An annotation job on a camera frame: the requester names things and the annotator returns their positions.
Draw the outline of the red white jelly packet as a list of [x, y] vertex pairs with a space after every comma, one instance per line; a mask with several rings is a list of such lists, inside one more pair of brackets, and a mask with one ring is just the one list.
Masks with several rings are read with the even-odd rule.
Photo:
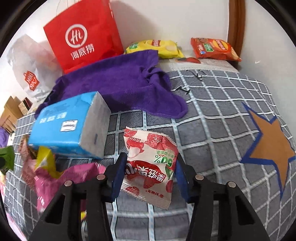
[[158, 208], [168, 209], [179, 154], [176, 143], [164, 133], [126, 127], [125, 178], [121, 190]]

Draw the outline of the yellow snack packet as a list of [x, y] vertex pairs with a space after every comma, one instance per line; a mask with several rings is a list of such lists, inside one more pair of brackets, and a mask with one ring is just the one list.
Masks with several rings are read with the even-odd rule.
[[38, 149], [35, 173], [41, 169], [47, 171], [47, 173], [55, 179], [58, 179], [63, 173], [56, 169], [55, 155], [50, 149], [43, 146], [40, 146]]

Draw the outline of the magenta snack bag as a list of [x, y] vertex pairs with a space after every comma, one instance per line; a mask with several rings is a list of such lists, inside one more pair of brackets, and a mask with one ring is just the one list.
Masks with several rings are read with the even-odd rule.
[[97, 162], [71, 166], [60, 177], [53, 178], [44, 168], [38, 168], [35, 173], [35, 187], [37, 194], [37, 210], [43, 212], [49, 205], [59, 188], [67, 180], [75, 184], [82, 183], [103, 174], [106, 166]]

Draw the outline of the pale pink milk snack packet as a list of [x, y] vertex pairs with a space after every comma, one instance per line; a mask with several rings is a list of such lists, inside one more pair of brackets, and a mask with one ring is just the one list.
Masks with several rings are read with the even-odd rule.
[[36, 191], [35, 185], [35, 165], [37, 161], [37, 151], [31, 149], [28, 145], [29, 135], [24, 135], [21, 139], [18, 151], [23, 160], [22, 178], [26, 184]]

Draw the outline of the green snack packet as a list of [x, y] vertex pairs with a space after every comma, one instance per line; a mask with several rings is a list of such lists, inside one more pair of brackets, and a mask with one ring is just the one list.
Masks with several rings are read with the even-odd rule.
[[15, 152], [13, 146], [0, 148], [0, 170], [6, 175], [8, 170], [14, 170]]

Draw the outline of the blue tissue pack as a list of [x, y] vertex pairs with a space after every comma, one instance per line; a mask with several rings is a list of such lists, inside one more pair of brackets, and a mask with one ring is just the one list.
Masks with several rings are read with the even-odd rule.
[[111, 111], [99, 92], [83, 93], [42, 109], [28, 140], [68, 157], [103, 159]]

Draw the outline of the grey checked tablecloth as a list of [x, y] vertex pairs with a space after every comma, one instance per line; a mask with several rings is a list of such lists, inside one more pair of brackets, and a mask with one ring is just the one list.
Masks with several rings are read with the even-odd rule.
[[[289, 163], [287, 183], [280, 197], [278, 175], [273, 165], [240, 164], [259, 130], [244, 104], [271, 121], [277, 117], [295, 150], [285, 121], [267, 86], [246, 75], [214, 70], [183, 70], [168, 73], [172, 89], [185, 99], [187, 114], [181, 119], [153, 116], [140, 110], [110, 116], [103, 165], [113, 164], [126, 152], [124, 129], [140, 128], [165, 133], [178, 145], [184, 161], [212, 182], [234, 181], [246, 195], [266, 228], [270, 240], [283, 240], [295, 221], [295, 161]], [[15, 167], [6, 174], [4, 207], [28, 238], [40, 217], [37, 196], [21, 177], [23, 161], [18, 151], [29, 134], [34, 114], [18, 120], [13, 141]], [[177, 184], [168, 210], [135, 199], [125, 192], [107, 212], [114, 240], [185, 240], [193, 205], [186, 204]]]

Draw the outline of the yellow chips bag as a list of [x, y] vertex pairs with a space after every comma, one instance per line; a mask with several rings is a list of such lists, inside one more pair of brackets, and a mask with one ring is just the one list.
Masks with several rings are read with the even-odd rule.
[[125, 54], [138, 51], [155, 50], [162, 59], [184, 58], [184, 54], [178, 48], [177, 44], [171, 40], [144, 40], [129, 45]]

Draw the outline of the orange chips bag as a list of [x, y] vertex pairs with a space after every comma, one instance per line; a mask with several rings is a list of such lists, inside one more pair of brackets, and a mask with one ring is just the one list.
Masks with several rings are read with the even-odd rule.
[[233, 47], [220, 39], [191, 38], [191, 46], [198, 59], [216, 59], [241, 62]]

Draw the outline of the white Miniso plastic bag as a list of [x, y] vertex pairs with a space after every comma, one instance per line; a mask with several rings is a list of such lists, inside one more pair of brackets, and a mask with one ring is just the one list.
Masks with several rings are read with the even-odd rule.
[[55, 55], [28, 35], [14, 42], [7, 58], [17, 82], [34, 102], [46, 99], [63, 74]]

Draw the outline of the red Haidilao paper bag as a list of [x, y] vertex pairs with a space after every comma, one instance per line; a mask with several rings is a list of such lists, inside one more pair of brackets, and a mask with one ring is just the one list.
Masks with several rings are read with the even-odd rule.
[[44, 31], [64, 73], [124, 53], [109, 1], [79, 1]]

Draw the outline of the brown wooden door frame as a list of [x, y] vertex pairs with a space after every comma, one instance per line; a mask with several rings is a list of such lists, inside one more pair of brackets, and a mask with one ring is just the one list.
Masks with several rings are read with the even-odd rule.
[[239, 56], [243, 46], [245, 20], [245, 0], [229, 0], [229, 26], [227, 40]]

